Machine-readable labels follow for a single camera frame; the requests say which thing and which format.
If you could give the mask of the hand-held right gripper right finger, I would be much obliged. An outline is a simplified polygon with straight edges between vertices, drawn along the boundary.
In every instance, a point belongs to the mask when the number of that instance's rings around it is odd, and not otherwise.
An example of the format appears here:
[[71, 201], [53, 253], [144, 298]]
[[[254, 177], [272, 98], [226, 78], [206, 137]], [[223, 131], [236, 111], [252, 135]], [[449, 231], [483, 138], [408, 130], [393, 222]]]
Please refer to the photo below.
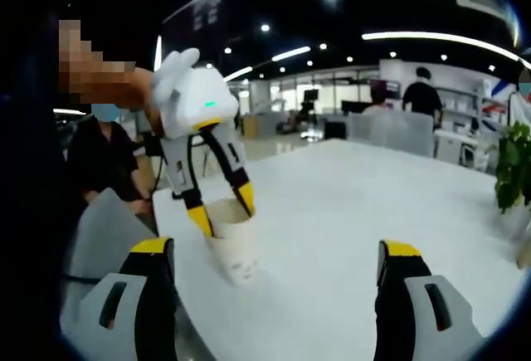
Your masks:
[[484, 341], [470, 303], [414, 246], [379, 242], [377, 288], [376, 360], [468, 360]]

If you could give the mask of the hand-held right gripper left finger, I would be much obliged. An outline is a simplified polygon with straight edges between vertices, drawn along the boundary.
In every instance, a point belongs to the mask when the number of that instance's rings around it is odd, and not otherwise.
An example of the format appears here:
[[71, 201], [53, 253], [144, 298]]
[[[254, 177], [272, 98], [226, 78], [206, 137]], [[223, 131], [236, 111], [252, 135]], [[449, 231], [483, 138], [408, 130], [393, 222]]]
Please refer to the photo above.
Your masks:
[[175, 360], [173, 239], [135, 245], [119, 271], [66, 277], [66, 339], [84, 360]]

